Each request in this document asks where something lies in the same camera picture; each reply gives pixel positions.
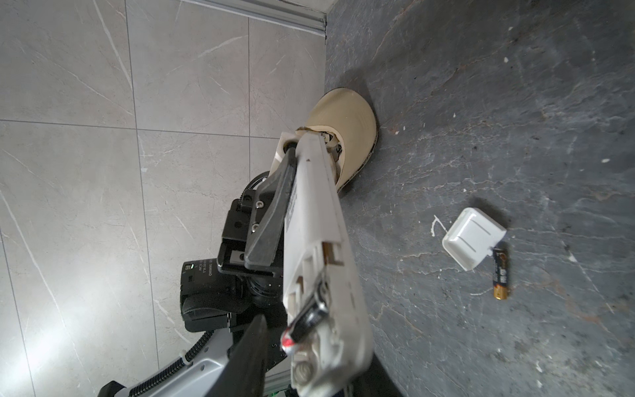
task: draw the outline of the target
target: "black and gold battery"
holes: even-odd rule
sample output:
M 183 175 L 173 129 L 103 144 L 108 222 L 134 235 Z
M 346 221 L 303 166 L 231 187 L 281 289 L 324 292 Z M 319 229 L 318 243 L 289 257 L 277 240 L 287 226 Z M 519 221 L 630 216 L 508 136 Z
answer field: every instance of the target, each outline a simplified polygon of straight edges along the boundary
M 507 299 L 507 251 L 494 248 L 494 297 L 499 300 Z

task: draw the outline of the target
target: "white paint speck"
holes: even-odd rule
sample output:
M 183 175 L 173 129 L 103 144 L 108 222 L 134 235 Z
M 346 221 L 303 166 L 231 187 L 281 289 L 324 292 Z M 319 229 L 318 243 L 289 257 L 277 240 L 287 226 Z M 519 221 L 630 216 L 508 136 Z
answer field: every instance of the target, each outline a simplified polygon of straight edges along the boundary
M 439 222 L 439 225 L 441 225 L 441 227 L 443 228 L 443 230 L 445 231 L 445 233 L 448 232 L 448 230 L 445 228 L 445 226 L 443 225 L 443 223 L 441 223 L 441 220 L 439 218 L 437 218 L 437 216 L 434 216 L 434 220 L 432 221 L 432 225 L 430 226 L 430 234 L 432 235 L 432 237 L 434 237 L 434 225 Z

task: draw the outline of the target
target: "screw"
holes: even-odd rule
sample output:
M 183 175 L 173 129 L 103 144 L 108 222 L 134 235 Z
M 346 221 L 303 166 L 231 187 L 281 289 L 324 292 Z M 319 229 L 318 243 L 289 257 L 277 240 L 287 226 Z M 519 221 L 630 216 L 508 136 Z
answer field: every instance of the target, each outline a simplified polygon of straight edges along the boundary
M 293 367 L 293 374 L 298 385 L 305 385 L 313 378 L 313 366 L 308 361 L 301 361 Z

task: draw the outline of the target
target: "beige oval object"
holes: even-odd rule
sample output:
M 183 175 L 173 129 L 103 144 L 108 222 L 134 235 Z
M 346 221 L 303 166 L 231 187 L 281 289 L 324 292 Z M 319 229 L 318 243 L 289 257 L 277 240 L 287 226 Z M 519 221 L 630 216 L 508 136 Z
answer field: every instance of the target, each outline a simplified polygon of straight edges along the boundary
M 342 145 L 337 163 L 340 177 L 337 191 L 348 183 L 366 164 L 377 143 L 377 122 L 368 102 L 348 88 L 335 88 L 317 102 L 306 123 L 306 129 L 334 134 Z

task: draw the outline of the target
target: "white plastic battery cover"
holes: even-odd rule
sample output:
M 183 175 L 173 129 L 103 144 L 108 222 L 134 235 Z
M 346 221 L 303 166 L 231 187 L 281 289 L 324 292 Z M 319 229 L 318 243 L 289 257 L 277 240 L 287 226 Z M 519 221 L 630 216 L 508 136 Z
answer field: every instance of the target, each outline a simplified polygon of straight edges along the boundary
M 324 272 L 329 314 L 296 346 L 291 384 L 301 397 L 331 397 L 368 369 L 373 334 L 324 139 L 303 135 L 296 155 L 297 174 L 284 221 L 283 302 L 290 324 Z M 310 367 L 311 373 L 308 381 L 299 382 L 294 368 L 302 361 L 310 363 L 302 368 Z
M 478 266 L 503 239 L 507 230 L 478 208 L 466 208 L 441 244 L 466 271 Z

